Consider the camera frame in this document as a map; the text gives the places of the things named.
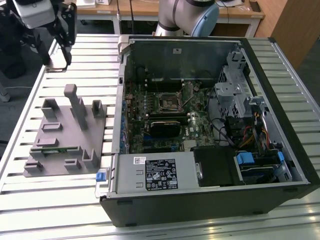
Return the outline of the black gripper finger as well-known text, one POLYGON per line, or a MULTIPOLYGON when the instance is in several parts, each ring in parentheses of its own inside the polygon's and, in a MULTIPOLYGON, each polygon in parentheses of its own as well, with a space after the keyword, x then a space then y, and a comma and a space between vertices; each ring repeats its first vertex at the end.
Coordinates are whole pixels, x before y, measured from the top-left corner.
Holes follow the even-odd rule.
POLYGON ((13 56, 21 50, 21 45, 26 44, 38 53, 42 64, 48 66, 51 58, 39 33, 28 29, 10 7, 10 4, 0 7, 0 50, 7 56, 13 56))
POLYGON ((72 62, 71 48, 77 37, 77 5, 74 2, 59 2, 56 13, 55 39, 60 45, 66 65, 69 66, 72 62))

